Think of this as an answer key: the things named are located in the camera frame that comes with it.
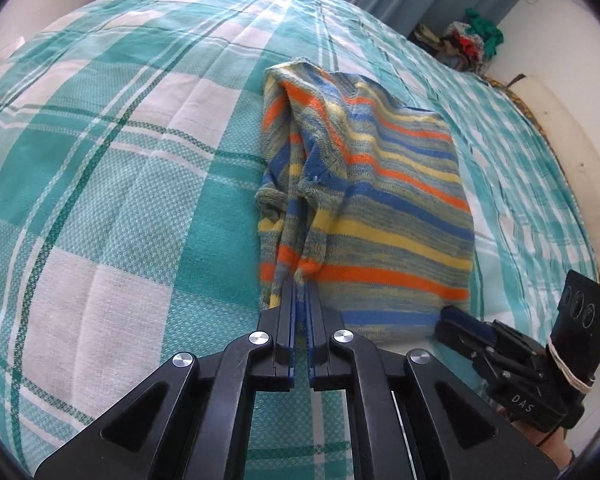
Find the folded garment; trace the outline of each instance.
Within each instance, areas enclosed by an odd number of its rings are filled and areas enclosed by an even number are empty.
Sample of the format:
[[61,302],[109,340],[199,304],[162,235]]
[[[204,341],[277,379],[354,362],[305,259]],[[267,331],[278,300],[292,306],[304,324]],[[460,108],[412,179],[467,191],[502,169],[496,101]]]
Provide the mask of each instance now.
[[376,340],[430,332],[442,306],[467,306],[473,219],[440,115],[295,61],[267,70],[262,142],[263,308],[291,274]]

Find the camera lens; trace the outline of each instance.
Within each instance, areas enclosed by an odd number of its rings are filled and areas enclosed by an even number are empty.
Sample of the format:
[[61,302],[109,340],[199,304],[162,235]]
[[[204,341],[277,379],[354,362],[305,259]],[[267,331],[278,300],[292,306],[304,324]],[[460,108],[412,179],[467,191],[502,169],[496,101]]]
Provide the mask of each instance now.
[[573,317],[573,319],[576,319],[580,316],[583,306],[584,295],[578,291],[573,295],[573,301],[571,302],[571,317]]
[[596,306],[593,303],[589,303],[582,316],[582,326],[589,328],[593,319],[596,317]]
[[571,290],[571,287],[568,286],[567,288],[564,289],[564,292],[562,293],[562,304],[563,305],[570,304],[571,298],[573,298],[573,291]]

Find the plaid blanket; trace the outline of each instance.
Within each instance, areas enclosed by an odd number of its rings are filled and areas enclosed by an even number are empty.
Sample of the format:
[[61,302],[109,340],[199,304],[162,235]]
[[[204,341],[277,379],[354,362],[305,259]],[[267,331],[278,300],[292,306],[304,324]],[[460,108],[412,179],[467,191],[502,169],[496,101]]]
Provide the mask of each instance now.
[[474,226],[439,115],[308,62],[268,69],[264,106],[261,306],[295,274],[376,340],[468,306]]
[[[471,312],[543,339],[596,277],[546,143],[509,99],[336,0],[99,0],[0,67],[0,438],[31,472],[177,351],[258,318],[265,70],[305,57],[448,124]],[[256,398],[248,478],[350,478],[339,392]]]

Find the triangular cutout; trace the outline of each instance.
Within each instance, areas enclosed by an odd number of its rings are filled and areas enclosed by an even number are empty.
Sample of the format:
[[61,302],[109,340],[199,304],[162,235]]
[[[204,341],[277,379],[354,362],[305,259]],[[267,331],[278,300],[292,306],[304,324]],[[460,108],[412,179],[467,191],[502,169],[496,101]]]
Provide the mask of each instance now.
[[496,428],[449,384],[436,383],[436,391],[462,449],[469,449],[497,434]]
[[102,430],[102,437],[126,450],[138,452],[151,431],[167,390],[166,383],[154,384]]

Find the mattress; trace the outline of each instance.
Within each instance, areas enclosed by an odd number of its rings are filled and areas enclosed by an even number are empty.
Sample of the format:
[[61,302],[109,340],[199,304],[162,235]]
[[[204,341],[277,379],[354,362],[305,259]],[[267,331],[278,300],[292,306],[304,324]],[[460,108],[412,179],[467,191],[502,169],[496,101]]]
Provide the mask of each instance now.
[[[99,0],[0,67],[0,438],[28,471],[172,354],[255,327],[264,71],[296,57],[448,123],[475,224],[474,316],[544,341],[567,270],[597,277],[538,131],[362,10]],[[256,398],[246,477],[349,478],[344,397],[312,393],[296,364],[292,392]]]

